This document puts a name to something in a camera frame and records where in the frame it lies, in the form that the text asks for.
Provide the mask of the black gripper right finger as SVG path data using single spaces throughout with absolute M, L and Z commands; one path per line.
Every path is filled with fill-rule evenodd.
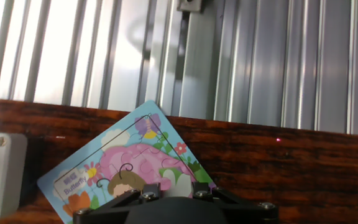
M 270 202 L 250 202 L 222 187 L 211 188 L 207 183 L 193 182 L 192 197 L 206 202 L 201 208 L 205 208 L 208 215 L 218 215 L 226 223 L 279 224 L 278 206 Z

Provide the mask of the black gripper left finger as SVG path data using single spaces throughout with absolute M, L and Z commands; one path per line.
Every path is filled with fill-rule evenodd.
M 124 223 L 135 206 L 160 198 L 160 183 L 146 184 L 142 190 L 130 189 L 97 209 L 88 207 L 73 212 L 73 224 Z

